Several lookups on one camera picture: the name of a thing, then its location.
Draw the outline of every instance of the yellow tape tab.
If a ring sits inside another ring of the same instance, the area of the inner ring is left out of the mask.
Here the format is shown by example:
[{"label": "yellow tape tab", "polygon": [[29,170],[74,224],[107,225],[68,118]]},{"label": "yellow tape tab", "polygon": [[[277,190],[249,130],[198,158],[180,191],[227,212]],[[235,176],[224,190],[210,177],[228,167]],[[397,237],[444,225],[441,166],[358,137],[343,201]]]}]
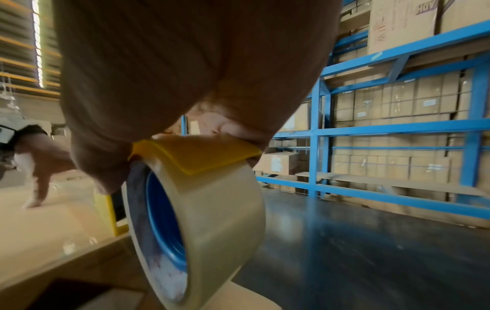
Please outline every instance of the yellow tape tab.
[{"label": "yellow tape tab", "polygon": [[143,140],[133,146],[132,155],[143,155],[156,149],[163,152],[187,175],[202,173],[259,156],[255,145],[231,135],[165,135],[158,140]]}]

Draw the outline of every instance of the shiny floor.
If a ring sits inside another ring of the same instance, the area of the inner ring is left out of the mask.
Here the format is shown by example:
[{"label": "shiny floor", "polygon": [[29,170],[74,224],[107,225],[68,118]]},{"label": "shiny floor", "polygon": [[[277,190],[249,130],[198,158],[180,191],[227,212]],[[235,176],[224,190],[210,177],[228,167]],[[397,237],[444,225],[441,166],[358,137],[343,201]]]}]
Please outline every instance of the shiny floor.
[{"label": "shiny floor", "polygon": [[490,231],[263,193],[266,238],[234,281],[284,310],[490,309]]}]

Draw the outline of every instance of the person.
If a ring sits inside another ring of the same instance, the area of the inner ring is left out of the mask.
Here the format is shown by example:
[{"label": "person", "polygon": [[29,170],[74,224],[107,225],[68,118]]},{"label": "person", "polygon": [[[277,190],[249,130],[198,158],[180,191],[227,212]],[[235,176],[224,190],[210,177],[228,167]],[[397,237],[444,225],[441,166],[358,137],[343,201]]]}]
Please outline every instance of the person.
[{"label": "person", "polygon": [[[41,205],[53,174],[75,169],[63,145],[51,139],[34,121],[15,113],[0,113],[0,154],[4,158],[13,155],[17,168],[32,178],[32,194],[23,208]],[[3,167],[0,163],[0,179]]]},{"label": "person", "polygon": [[54,0],[75,164],[100,192],[181,115],[265,148],[318,79],[341,0]]}]

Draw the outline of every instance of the warehouse ceiling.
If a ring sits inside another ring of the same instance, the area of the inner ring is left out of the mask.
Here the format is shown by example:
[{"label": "warehouse ceiling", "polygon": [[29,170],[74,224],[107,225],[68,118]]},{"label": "warehouse ceiling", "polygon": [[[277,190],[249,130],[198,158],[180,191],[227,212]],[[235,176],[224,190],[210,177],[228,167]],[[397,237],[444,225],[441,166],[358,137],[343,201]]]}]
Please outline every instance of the warehouse ceiling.
[{"label": "warehouse ceiling", "polygon": [[[61,55],[53,30],[51,0],[34,2],[39,6],[40,52],[36,50],[33,1],[0,0],[0,91],[11,87],[14,93],[58,98]],[[39,53],[43,87],[38,80]]]}]

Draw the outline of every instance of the packing tape roll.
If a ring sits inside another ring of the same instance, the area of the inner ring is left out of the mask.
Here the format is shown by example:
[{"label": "packing tape roll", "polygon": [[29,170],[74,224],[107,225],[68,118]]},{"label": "packing tape roll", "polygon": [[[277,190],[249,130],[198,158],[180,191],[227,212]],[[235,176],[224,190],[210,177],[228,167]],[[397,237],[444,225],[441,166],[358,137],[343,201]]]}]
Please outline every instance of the packing tape roll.
[{"label": "packing tape roll", "polygon": [[[260,150],[241,152],[243,141],[228,137],[168,139],[135,145],[123,198],[138,258],[159,300],[168,310],[199,310],[263,240],[262,193],[245,161]],[[195,149],[193,139],[214,140]],[[192,156],[175,151],[187,150],[187,142]]]}]

